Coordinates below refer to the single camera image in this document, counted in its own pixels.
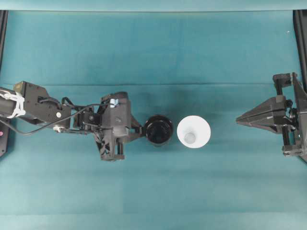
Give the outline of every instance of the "wire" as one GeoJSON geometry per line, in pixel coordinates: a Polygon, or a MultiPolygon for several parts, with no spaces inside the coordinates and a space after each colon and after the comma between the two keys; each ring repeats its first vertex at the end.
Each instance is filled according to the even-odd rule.
{"type": "Polygon", "coordinates": [[[70,118],[72,118],[72,117],[74,117],[74,116],[76,116],[76,115],[82,113],[83,111],[85,111],[85,110],[86,110],[87,108],[89,108],[89,107],[92,107],[92,106],[107,106],[107,105],[111,105],[111,104],[110,104],[110,103],[108,103],[108,104],[89,104],[89,105],[87,105],[86,107],[84,107],[82,110],[79,110],[78,112],[76,112],[76,113],[74,113],[74,114],[71,114],[71,115],[69,115],[69,116],[67,116],[67,117],[64,117],[64,118],[60,119],[60,120],[51,122],[51,123],[49,123],[49,124],[47,124],[47,125],[45,125],[45,126],[42,126],[42,127],[38,128],[38,129],[35,129],[35,130],[32,130],[32,131],[30,131],[30,132],[22,132],[22,131],[16,129],[16,128],[15,128],[14,126],[12,126],[11,124],[6,123],[5,121],[0,120],[0,122],[3,123],[4,125],[6,125],[7,127],[9,127],[11,130],[13,130],[13,131],[16,132],[16,133],[19,133],[19,134],[24,135],[24,136],[28,136],[28,135],[32,135],[32,134],[34,134],[34,133],[36,133],[36,132],[38,132],[38,131],[40,131],[40,130],[43,130],[43,129],[45,129],[45,128],[48,128],[48,127],[51,126],[51,125],[57,124],[57,123],[59,123],[59,122],[65,121],[65,120],[67,120],[67,119],[70,119],[70,118]]]}
{"type": "Polygon", "coordinates": [[[61,103],[58,101],[58,99],[55,99],[55,98],[53,98],[53,97],[43,98],[43,99],[39,100],[38,102],[39,102],[39,103],[43,103],[43,102],[53,102],[53,103],[57,104],[58,109],[60,109],[60,110],[62,109],[61,103]]]}

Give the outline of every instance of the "black cable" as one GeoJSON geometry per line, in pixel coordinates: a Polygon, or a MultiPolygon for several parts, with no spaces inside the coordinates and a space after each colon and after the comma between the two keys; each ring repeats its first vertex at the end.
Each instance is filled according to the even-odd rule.
{"type": "Polygon", "coordinates": [[[59,123],[59,122],[65,121],[65,120],[67,120],[69,118],[72,118],[72,117],[76,116],[77,114],[82,113],[83,111],[85,111],[89,107],[92,107],[92,106],[107,106],[107,105],[111,105],[111,104],[109,104],[109,103],[108,104],[89,104],[86,107],[84,107],[82,110],[80,110],[80,111],[78,111],[78,112],[76,112],[74,114],[71,114],[71,115],[69,115],[67,117],[64,117],[64,118],[60,119],[60,120],[51,122],[51,123],[49,123],[49,124],[47,124],[45,126],[42,126],[42,127],[38,128],[38,129],[35,129],[35,130],[32,130],[30,132],[22,132],[22,131],[16,129],[14,126],[10,125],[9,123],[6,123],[5,121],[0,120],[0,122],[3,123],[4,125],[6,125],[7,127],[9,127],[11,130],[15,131],[16,133],[28,136],[28,135],[34,134],[34,133],[36,133],[36,132],[38,132],[40,130],[43,130],[43,129],[51,126],[51,125],[54,125],[56,123],[59,123]]]}
{"type": "Polygon", "coordinates": [[[68,104],[70,104],[70,105],[73,105],[73,106],[74,106],[74,104],[71,102],[71,100],[70,100],[68,97],[63,97],[63,98],[62,98],[62,104],[65,104],[65,101],[67,101],[67,102],[68,102],[68,104]]]}
{"type": "Polygon", "coordinates": [[[43,99],[39,100],[38,102],[39,102],[39,103],[43,103],[43,102],[53,102],[53,103],[57,104],[58,109],[60,109],[60,110],[62,109],[61,103],[58,101],[58,99],[53,98],[53,97],[43,98],[43,99]]]}

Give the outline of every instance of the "black frame edge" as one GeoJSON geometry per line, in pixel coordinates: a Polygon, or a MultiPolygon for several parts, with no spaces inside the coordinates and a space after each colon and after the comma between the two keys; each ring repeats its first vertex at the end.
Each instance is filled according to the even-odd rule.
{"type": "MultiPolygon", "coordinates": [[[[302,72],[304,90],[307,92],[307,10],[293,11],[293,25],[302,72]]],[[[300,157],[307,163],[307,156],[300,157]]]]}

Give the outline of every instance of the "teal tablecloth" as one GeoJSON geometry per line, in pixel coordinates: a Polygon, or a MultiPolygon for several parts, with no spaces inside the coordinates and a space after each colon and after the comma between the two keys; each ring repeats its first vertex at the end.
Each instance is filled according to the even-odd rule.
{"type": "Polygon", "coordinates": [[[0,229],[304,229],[307,166],[282,155],[281,136],[235,124],[275,95],[272,74],[291,71],[291,11],[10,12],[3,87],[30,81],[77,104],[127,91],[141,123],[200,115],[212,137],[201,149],[139,139],[104,162],[90,135],[12,133],[0,229]]]}

